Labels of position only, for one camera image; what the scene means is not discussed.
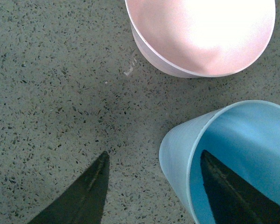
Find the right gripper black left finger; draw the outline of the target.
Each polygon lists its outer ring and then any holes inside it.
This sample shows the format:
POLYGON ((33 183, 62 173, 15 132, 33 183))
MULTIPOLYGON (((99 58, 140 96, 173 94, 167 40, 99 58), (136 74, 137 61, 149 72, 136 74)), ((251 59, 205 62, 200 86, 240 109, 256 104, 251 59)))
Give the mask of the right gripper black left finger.
POLYGON ((30 224, 101 223, 109 182, 109 154, 104 151, 30 224))

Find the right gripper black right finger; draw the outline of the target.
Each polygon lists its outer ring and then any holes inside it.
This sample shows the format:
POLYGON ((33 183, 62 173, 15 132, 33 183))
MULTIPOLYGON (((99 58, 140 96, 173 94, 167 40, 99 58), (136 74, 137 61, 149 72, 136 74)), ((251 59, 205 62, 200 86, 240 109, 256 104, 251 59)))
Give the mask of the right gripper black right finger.
POLYGON ((203 186, 217 224, 280 224, 280 205, 207 150, 200 158, 203 186))

